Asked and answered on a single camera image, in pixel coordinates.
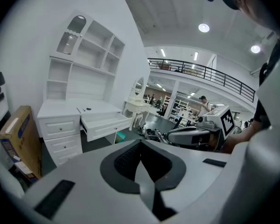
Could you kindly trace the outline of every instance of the balcony railing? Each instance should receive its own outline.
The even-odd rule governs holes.
[[[148,58],[148,60],[150,61],[149,66],[151,69],[180,72],[190,76],[195,76],[205,80],[209,80],[216,84],[222,85],[227,89],[236,92],[237,94],[240,94],[252,103],[254,102],[254,89],[244,84],[243,82],[237,80],[236,78],[233,78],[218,70],[185,61],[154,58]]]

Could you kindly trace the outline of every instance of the person's arm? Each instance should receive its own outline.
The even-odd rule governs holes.
[[[242,133],[230,135],[222,148],[224,153],[231,154],[234,147],[241,142],[249,141],[261,128],[261,122],[253,121],[252,124],[244,129]]]
[[[206,109],[207,112],[210,112],[210,108],[207,107],[207,105],[202,104],[202,106]]]

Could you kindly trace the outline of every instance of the ceiling light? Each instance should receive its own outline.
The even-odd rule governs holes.
[[[253,53],[259,53],[260,52],[260,47],[259,46],[252,46],[251,47],[251,52]]]
[[[197,61],[198,52],[195,52],[194,61]]]
[[[165,52],[164,52],[164,49],[161,49],[161,53],[163,54],[163,57],[165,57]]]
[[[210,27],[204,23],[200,24],[198,26],[198,29],[201,31],[201,32],[208,32],[210,30]]]

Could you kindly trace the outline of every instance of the white vanity table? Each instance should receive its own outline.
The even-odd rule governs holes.
[[[132,126],[133,123],[135,121],[136,118],[136,114],[140,114],[143,112],[146,112],[145,118],[144,118],[144,122],[142,125],[146,124],[146,119],[149,115],[149,107],[151,106],[148,103],[145,103],[143,100],[143,94],[145,91],[145,87],[143,85],[144,83],[144,79],[140,78],[139,80],[135,81],[135,84],[132,88],[132,92],[130,94],[130,97],[128,98],[128,100],[126,101],[126,106],[122,112],[122,114],[125,114],[126,111],[130,111],[132,112],[132,117],[131,117],[131,125],[129,128],[129,131],[132,130]]]
[[[37,118],[45,145],[59,166],[81,154],[80,130],[87,141],[116,132],[132,118],[109,103],[124,43],[93,18],[75,11],[64,22],[52,48],[44,102]]]

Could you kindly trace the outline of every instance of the drawer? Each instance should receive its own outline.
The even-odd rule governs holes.
[[[50,140],[80,133],[80,116],[39,119],[42,137]]]
[[[81,125],[87,134],[88,142],[128,128],[131,122],[132,118],[120,113],[89,114],[81,117]]]
[[[45,140],[48,152],[58,166],[68,159],[82,154],[81,137],[79,134],[63,138]]]

